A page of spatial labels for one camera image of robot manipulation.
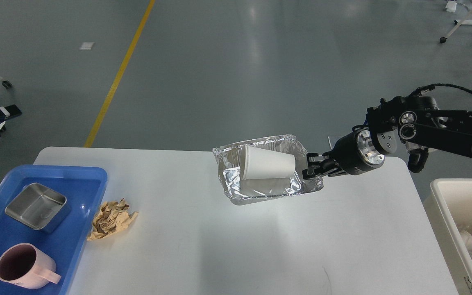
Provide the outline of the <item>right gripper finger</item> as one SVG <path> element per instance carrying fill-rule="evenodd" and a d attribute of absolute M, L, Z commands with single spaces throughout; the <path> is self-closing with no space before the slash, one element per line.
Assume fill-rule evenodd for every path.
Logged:
<path fill-rule="evenodd" d="M 314 179 L 317 176 L 342 176 L 343 169 L 339 163 L 332 159 L 328 153 L 307 153 L 306 154 L 307 168 L 303 170 L 303 179 Z"/>

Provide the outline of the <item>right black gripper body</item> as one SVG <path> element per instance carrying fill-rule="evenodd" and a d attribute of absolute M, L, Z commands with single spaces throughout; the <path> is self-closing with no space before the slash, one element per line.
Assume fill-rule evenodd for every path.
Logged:
<path fill-rule="evenodd" d="M 337 140 L 329 157 L 336 162 L 329 177 L 360 175 L 380 168 L 385 162 L 385 155 L 375 149 L 368 128 L 355 129 Z"/>

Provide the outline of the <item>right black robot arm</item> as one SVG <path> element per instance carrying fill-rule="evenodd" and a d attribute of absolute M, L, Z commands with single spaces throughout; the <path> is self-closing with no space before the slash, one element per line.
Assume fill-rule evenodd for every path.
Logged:
<path fill-rule="evenodd" d="M 318 176 L 360 175 L 380 168 L 395 152 L 397 141 L 409 154 L 408 170 L 421 172 L 431 150 L 472 159 L 472 111 L 441 110 L 425 96 L 438 83 L 420 86 L 407 96 L 380 100 L 368 108 L 365 121 L 339 138 L 332 150 L 306 155 L 303 179 Z"/>

